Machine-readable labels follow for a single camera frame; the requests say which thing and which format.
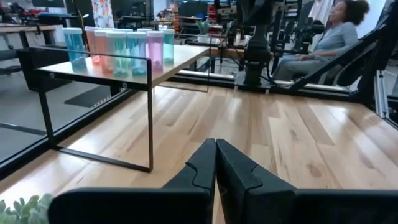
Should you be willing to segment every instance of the curly hair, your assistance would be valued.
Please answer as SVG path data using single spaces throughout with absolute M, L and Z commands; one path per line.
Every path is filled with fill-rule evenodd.
M 346 4 L 345 22 L 352 22 L 358 26 L 369 12 L 369 4 L 366 0 L 343 0 Z

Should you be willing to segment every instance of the woman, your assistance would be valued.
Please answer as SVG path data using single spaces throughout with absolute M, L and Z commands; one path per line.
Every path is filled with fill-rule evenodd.
M 329 59 L 343 53 L 358 42 L 356 26 L 369 12 L 366 0 L 341 0 L 331 10 L 330 28 L 309 55 L 284 57 L 272 77 L 290 81 L 295 74 L 308 74 L 320 68 Z

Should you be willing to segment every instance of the table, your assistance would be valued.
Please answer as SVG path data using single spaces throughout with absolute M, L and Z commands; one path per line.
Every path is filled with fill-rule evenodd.
M 29 43 L 27 41 L 26 32 L 43 32 L 44 42 L 46 45 L 53 44 L 53 37 L 51 32 L 55 30 L 55 26 L 48 25 L 37 25 L 37 26 L 26 26 L 21 24 L 8 24 L 0 23 L 0 34 L 12 34 L 19 33 L 19 38 L 21 38 L 23 48 L 28 48 Z
M 91 159 L 98 162 L 105 162 L 115 166 L 121 166 L 128 169 L 139 170 L 143 172 L 151 172 L 153 169 L 153 120 L 152 120 L 152 89 L 153 87 L 161 84 L 170 77 L 174 76 L 180 70 L 189 66 L 191 63 L 198 60 L 200 57 L 205 56 L 209 53 L 209 47 L 202 46 L 188 46 L 188 45 L 176 45 L 174 46 L 175 58 L 173 65 L 164 65 L 163 72 L 152 73 L 149 69 L 147 76 L 134 77 L 132 75 L 128 77 L 114 77 L 112 75 L 103 74 L 100 68 L 93 67 L 91 58 L 87 58 L 87 70 L 84 71 L 73 71 L 70 62 L 59 63 L 56 65 L 50 65 L 46 67 L 38 68 L 35 72 L 40 78 L 40 83 L 43 82 L 44 78 L 56 78 L 62 80 L 70 80 L 77 82 L 93 83 L 99 85 L 107 85 L 116 88 L 125 88 L 131 90 L 147 91 L 147 103 L 148 103 L 148 140 L 149 140 L 149 167 L 140 166 L 137 164 L 131 164 L 128 162 L 103 157 L 99 155 L 90 154 L 87 152 L 76 151 L 69 148 L 57 146 L 59 142 L 55 141 L 54 133 L 52 129 L 49 106 L 47 104 L 47 98 L 45 91 L 42 88 L 42 84 L 39 86 L 39 98 L 42 107 L 43 117 L 47 136 L 49 139 L 50 147 L 60 152 L 71 154 L 73 156 L 83 157 L 85 159 Z

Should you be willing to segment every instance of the wooden table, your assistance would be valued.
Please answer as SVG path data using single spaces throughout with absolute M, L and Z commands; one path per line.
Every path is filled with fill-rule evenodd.
M 147 91 L 148 104 L 148 138 L 149 138 L 149 167 L 144 167 L 128 162 L 111 159 L 87 152 L 76 151 L 73 149 L 58 146 L 52 129 L 49 106 L 45 95 L 45 90 L 39 86 L 39 98 L 42 106 L 44 116 L 44 123 L 47 131 L 47 136 L 50 142 L 50 148 L 56 149 L 59 152 L 79 156 L 86 159 L 91 159 L 98 162 L 105 162 L 115 166 L 126 167 L 129 169 L 139 170 L 143 172 L 151 172 L 153 169 L 153 119 L 152 119 L 152 89 L 161 84 L 170 77 L 174 76 L 180 70 L 189 66 L 202 56 L 205 56 L 210 51 L 209 47 L 176 45 L 174 47 L 174 64 L 164 65 L 163 72 L 148 72 L 145 76 L 115 77 L 112 74 L 104 74 L 100 68 L 94 67 L 91 59 L 87 58 L 87 69 L 82 71 L 74 71 L 70 62 L 59 63 L 39 68 L 36 70 L 37 75 L 43 80 L 44 78 L 57 78 L 62 80 L 70 80 L 77 82 L 93 83 L 98 85 L 113 86 L 116 88 L 124 88 L 130 90 Z
M 8 24 L 0 23 L 0 34 L 13 34 L 19 33 L 19 38 L 21 39 L 22 46 L 24 48 L 29 47 L 29 43 L 26 37 L 26 32 L 43 32 L 44 42 L 46 45 L 53 44 L 54 39 L 51 32 L 55 30 L 55 26 L 48 25 L 38 25 L 37 26 L 26 26 L 21 24 Z

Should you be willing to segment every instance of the light wood floorboard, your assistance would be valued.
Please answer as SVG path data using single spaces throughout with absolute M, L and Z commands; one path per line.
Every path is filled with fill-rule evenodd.
M 146 97 L 137 94 L 61 145 L 147 166 Z M 11 204 L 19 197 L 77 187 L 161 187 L 206 138 L 226 139 L 299 188 L 396 189 L 396 136 L 397 130 L 363 105 L 157 87 L 151 174 L 48 151 L 3 180 L 0 198 Z M 223 223 L 218 191 L 214 221 Z

